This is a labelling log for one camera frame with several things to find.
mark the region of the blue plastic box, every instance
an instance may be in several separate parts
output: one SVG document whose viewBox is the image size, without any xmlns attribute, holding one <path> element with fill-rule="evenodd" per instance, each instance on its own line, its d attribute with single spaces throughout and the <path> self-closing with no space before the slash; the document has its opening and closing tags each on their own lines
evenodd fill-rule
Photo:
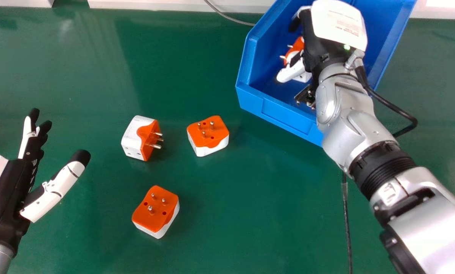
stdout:
<svg viewBox="0 0 455 274">
<path fill-rule="evenodd" d="M 282 68 L 278 56 L 301 35 L 289 33 L 292 16 L 311 0 L 277 0 L 248 33 L 241 58 L 236 90 L 242 109 L 321 146 L 323 135 L 315 111 L 297 106 L 293 97 L 306 84 L 275 83 Z M 364 64 L 368 80 L 376 88 L 407 24 L 415 0 L 346 0 L 363 14 L 368 35 Z"/>
</svg>

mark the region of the orange and white plug adapter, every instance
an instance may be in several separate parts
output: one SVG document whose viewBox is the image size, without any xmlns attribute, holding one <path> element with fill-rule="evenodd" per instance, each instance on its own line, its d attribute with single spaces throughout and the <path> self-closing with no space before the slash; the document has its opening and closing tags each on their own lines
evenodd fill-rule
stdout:
<svg viewBox="0 0 455 274">
<path fill-rule="evenodd" d="M 187 136 L 198 157 L 219 151 L 229 143 L 229 130 L 219 115 L 189 125 Z"/>
<path fill-rule="evenodd" d="M 135 210 L 133 224 L 157 239 L 165 235 L 180 210 L 178 196 L 159 186 L 153 186 Z"/>
<path fill-rule="evenodd" d="M 157 142 L 162 142 L 163 134 L 158 121 L 136 115 L 130 122 L 121 139 L 126 156 L 142 161 L 148 161 L 153 149 L 161 149 Z"/>
</svg>

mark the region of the green table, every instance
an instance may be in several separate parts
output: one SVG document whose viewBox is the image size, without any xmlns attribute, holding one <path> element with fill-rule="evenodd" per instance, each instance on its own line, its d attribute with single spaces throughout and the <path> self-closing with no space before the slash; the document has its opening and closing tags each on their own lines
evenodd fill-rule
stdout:
<svg viewBox="0 0 455 274">
<path fill-rule="evenodd" d="M 53 9 L 0 8 L 0 154 L 16 157 L 32 107 L 54 123 L 39 182 L 75 149 L 92 154 L 66 198 L 31 226 L 10 273 L 347 271 L 340 171 L 321 148 L 238 106 L 248 30 L 213 13 L 61 0 Z M 379 91 L 420 119 L 401 145 L 455 193 L 455 21 L 411 20 Z M 376 108 L 391 130 L 405 123 Z M 213 114 L 231 142 L 197 158 L 186 126 Z M 148 163 L 120 146 L 134 115 L 158 119 L 164 133 Z M 155 184 L 181 203 L 160 241 L 131 222 Z M 355 273 L 394 273 L 353 183 L 349 214 Z"/>
</svg>

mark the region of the black cable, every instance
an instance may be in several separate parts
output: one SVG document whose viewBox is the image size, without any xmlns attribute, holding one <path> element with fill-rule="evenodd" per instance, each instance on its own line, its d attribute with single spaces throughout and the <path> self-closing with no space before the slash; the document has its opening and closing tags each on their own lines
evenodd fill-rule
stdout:
<svg viewBox="0 0 455 274">
<path fill-rule="evenodd" d="M 404 111 L 403 109 L 399 108 L 395 104 L 391 103 L 387 99 L 384 99 L 370 87 L 364 66 L 358 66 L 355 69 L 355 72 L 356 72 L 356 75 L 358 76 L 358 79 L 360 80 L 361 84 L 363 85 L 363 88 L 370 95 L 372 95 L 374 98 L 376 98 L 376 100 L 378 100 L 384 106 L 388 107 L 392 111 L 398 113 L 400 116 L 403 116 L 405 119 L 407 119 L 411 122 L 411 124 L 408 125 L 407 127 L 399 130 L 398 132 L 393 133 L 393 137 L 397 138 L 399 136 L 402 136 L 405 133 L 407 133 L 410 130 L 413 130 L 415 127 L 417 127 L 417 124 L 418 124 L 417 118 L 415 118 L 413 115 L 409 114 L 408 112 Z"/>
<path fill-rule="evenodd" d="M 249 22 L 245 22 L 245 21 L 241 21 L 241 20 L 238 20 L 238 19 L 235 19 L 233 17 L 230 17 L 230 16 L 227 16 L 226 14 L 224 14 L 222 11 L 220 11 L 217 7 L 215 7 L 211 2 L 209 2 L 209 0 L 204 0 L 204 2 L 209 5 L 209 7 L 211 9 L 213 9 L 215 12 L 217 12 L 217 14 L 219 14 L 220 16 L 230 20 L 230 21 L 233 21 L 233 22 L 236 22 L 238 24 L 242 24 L 242 25 L 246 25 L 246 26 L 254 26 L 255 24 L 254 23 L 249 23 Z"/>
<path fill-rule="evenodd" d="M 353 250 L 351 249 L 351 232 L 349 231 L 349 215 L 348 215 L 348 184 L 346 173 L 342 172 L 342 207 L 344 208 L 344 226 L 346 230 L 346 243 L 348 250 L 348 265 L 349 274 L 353 274 Z"/>
</svg>

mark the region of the robotic arm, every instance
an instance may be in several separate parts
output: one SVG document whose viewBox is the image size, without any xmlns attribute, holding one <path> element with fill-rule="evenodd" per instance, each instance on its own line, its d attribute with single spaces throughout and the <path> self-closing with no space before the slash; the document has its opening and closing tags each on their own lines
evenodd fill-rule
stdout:
<svg viewBox="0 0 455 274">
<path fill-rule="evenodd" d="M 296 100 L 305 98 L 308 106 L 315 106 L 323 149 L 368 199 L 396 270 L 453 274 L 455 196 L 428 169 L 417 166 L 376 118 L 369 96 L 374 93 L 363 66 L 365 47 L 317 35 L 319 22 L 314 18 L 320 7 L 315 7 L 321 2 L 302 7 L 295 15 L 294 24 L 302 23 L 305 41 L 297 62 L 304 64 L 304 73 L 312 73 L 311 86 Z M 356 10 L 342 2 L 337 5 Z M 296 78 L 302 72 L 285 67 L 280 73 L 285 75 L 279 78 Z"/>
<path fill-rule="evenodd" d="M 57 174 L 30 193 L 43 158 L 41 147 L 52 126 L 46 121 L 37 127 L 39 113 L 32 109 L 25 118 L 18 159 L 0 156 L 0 274 L 7 272 L 31 222 L 37 222 L 67 194 L 91 157 L 85 150 L 76 151 Z"/>
</svg>

